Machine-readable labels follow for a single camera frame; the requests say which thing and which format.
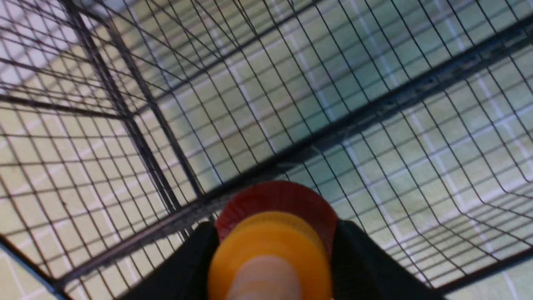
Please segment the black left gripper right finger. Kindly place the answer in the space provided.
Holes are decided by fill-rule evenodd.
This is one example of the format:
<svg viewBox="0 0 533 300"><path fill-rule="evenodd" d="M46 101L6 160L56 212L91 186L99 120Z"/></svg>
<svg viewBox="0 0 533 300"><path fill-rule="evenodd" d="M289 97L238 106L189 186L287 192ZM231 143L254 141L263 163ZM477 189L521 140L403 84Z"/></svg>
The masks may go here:
<svg viewBox="0 0 533 300"><path fill-rule="evenodd" d="M338 220L332 252L335 300L444 300L354 222Z"/></svg>

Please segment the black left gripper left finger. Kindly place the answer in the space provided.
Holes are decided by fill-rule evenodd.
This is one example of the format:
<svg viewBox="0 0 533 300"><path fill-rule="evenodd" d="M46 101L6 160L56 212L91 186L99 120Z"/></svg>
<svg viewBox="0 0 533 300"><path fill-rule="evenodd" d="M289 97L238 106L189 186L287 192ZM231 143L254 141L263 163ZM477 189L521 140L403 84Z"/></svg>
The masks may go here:
<svg viewBox="0 0 533 300"><path fill-rule="evenodd" d="M175 253L120 299L207 300L208 269L218 246L214 224L200 223Z"/></svg>

